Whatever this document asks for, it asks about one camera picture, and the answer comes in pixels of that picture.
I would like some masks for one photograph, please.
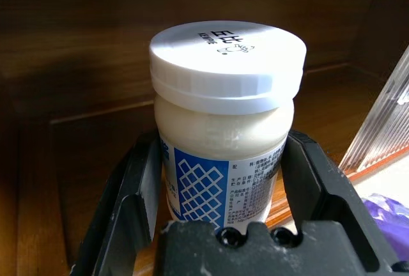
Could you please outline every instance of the wooden surface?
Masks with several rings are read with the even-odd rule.
[[[348,67],[310,73],[304,77],[295,98],[293,127],[317,140],[338,163],[381,88],[382,84],[375,78]],[[20,182],[19,219],[19,271],[22,275],[33,272],[36,264],[42,272],[38,275],[48,275],[52,269],[56,269],[55,275],[68,271],[107,177],[137,136],[155,128],[155,123],[152,105],[147,105],[60,121],[49,128],[51,155],[46,148],[47,140],[44,140],[47,128],[34,126],[22,135],[25,160]],[[59,190],[60,204],[56,190]],[[267,224],[273,226],[288,215],[279,177]],[[157,230],[168,219],[163,189]],[[156,240],[138,255],[137,275],[151,274],[155,246]],[[45,256],[48,255],[52,256],[53,265],[47,269]]]
[[[0,275],[15,275],[17,257],[18,124],[0,77]]]
[[[306,67],[348,59],[371,0],[1,0],[0,70],[25,118],[150,100],[148,42],[184,22],[248,20],[307,44]]]
[[[353,65],[387,80],[409,46],[409,0],[373,0],[352,48]]]

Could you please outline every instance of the jar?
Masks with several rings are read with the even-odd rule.
[[[251,22],[184,24],[150,44],[155,119],[175,220],[264,222],[294,114],[305,44]]]

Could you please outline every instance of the white lid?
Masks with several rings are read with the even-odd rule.
[[[150,43],[155,91],[180,107],[212,114],[252,114],[298,92],[305,44],[282,29],[252,22],[193,22]]]

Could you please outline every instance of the purple bag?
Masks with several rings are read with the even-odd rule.
[[[409,260],[409,209],[380,194],[362,200],[399,260]]]

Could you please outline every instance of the jar label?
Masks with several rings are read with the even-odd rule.
[[[212,160],[160,138],[167,199],[178,219],[204,220],[218,230],[255,219],[269,205],[286,140],[253,158]]]

